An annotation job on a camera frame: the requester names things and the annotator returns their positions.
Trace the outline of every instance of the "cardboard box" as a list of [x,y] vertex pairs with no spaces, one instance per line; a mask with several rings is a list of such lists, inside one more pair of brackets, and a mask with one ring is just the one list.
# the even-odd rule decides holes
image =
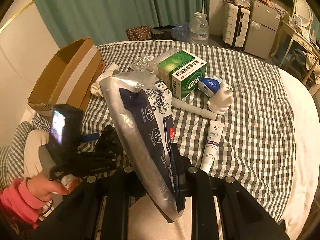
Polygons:
[[207,63],[186,50],[181,50],[158,64],[159,77],[174,97],[183,99],[204,77]]
[[102,73],[105,63],[93,41],[82,38],[59,50],[28,98],[28,105],[44,117],[52,116],[56,104],[69,104],[85,111],[90,87]]

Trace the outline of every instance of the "metal rivet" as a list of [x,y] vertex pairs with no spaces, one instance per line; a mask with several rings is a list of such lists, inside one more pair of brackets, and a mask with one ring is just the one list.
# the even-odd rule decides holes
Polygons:
[[226,176],[225,180],[228,183],[234,183],[235,182],[235,178],[232,177],[232,176]]
[[87,182],[89,183],[93,183],[97,180],[97,177],[96,176],[89,176],[87,177]]
[[191,166],[191,167],[188,168],[188,171],[189,171],[190,173],[197,173],[197,172],[198,172],[198,168]]
[[126,173],[133,172],[132,166],[127,166],[127,167],[125,167],[125,168],[124,168],[124,172],[126,172]]

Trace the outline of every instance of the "white cloth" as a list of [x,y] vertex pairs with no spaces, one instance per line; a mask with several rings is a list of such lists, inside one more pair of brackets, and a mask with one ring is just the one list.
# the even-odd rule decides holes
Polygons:
[[103,72],[100,76],[98,76],[96,82],[91,85],[90,92],[95,96],[103,97],[99,82],[106,77],[109,77],[118,73],[119,73],[119,66],[116,63],[112,63],[106,69],[105,72]]
[[[312,68],[313,64],[316,62],[316,57],[310,53],[304,52],[303,54],[307,56],[306,58],[306,68],[309,70]],[[316,85],[320,84],[320,66],[319,63],[315,66],[313,70],[314,75],[316,76]]]
[[320,124],[315,103],[304,85],[279,69],[293,110],[296,161],[291,192],[282,218],[291,240],[297,239],[310,212],[318,185]]

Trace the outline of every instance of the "door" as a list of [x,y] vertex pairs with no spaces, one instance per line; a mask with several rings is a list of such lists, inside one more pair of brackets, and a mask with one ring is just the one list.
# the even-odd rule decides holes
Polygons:
[[273,41],[276,37],[276,31],[260,24],[260,28],[252,27],[249,23],[247,40],[244,45],[244,51],[266,59],[269,56]]
[[277,10],[258,1],[253,1],[251,8],[251,20],[261,23],[270,29],[277,30],[280,22],[280,15]]

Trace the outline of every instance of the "framed picture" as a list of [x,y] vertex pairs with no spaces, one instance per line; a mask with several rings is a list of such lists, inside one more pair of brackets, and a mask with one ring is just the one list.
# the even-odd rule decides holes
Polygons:
[[297,25],[298,28],[301,29],[302,19],[296,14],[294,15],[294,23]]

